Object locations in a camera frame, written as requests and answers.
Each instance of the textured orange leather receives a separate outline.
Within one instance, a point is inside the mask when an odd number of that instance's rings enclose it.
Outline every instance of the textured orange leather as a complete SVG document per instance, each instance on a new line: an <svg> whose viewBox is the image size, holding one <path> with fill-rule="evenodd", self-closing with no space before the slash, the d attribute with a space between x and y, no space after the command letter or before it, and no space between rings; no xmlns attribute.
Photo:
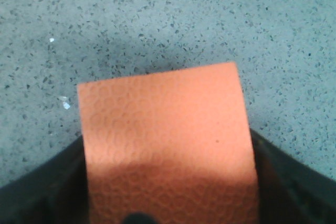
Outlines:
<svg viewBox="0 0 336 224"><path fill-rule="evenodd" d="M257 223L258 186L234 62L78 86L91 224Z"/></svg>

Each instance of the speckled gray floor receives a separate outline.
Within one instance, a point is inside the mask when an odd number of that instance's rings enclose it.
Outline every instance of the speckled gray floor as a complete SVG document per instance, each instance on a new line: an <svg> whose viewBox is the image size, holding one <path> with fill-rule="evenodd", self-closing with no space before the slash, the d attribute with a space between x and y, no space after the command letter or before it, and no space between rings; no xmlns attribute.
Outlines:
<svg viewBox="0 0 336 224"><path fill-rule="evenodd" d="M229 60L251 127L336 178L335 8L336 0L0 0L0 186L80 134L76 84Z"/></svg>

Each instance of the pebbled leather texture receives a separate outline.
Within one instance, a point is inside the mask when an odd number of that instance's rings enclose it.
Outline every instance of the pebbled leather texture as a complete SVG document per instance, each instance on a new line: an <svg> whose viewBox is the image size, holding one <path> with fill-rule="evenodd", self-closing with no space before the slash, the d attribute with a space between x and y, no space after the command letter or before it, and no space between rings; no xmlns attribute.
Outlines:
<svg viewBox="0 0 336 224"><path fill-rule="evenodd" d="M258 223L234 62L78 85L91 224Z"/></svg>

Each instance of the concrete floor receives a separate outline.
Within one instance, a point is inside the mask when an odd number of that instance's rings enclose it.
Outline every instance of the concrete floor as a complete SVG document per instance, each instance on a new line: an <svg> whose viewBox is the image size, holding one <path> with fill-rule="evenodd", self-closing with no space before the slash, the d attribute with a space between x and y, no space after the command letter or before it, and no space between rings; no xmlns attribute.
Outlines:
<svg viewBox="0 0 336 224"><path fill-rule="evenodd" d="M335 8L336 0L0 0L0 186L81 134L76 84L231 60L250 126L335 179Z"/></svg>

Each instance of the black object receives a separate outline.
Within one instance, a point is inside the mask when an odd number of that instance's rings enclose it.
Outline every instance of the black object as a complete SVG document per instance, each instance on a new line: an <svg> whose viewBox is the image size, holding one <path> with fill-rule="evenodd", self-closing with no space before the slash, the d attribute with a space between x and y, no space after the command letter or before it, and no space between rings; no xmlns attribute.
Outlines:
<svg viewBox="0 0 336 224"><path fill-rule="evenodd" d="M302 165L251 130L260 223L336 223L336 182ZM131 215L127 224L154 223ZM82 137L49 162L0 189L0 224L86 224L88 194Z"/></svg>

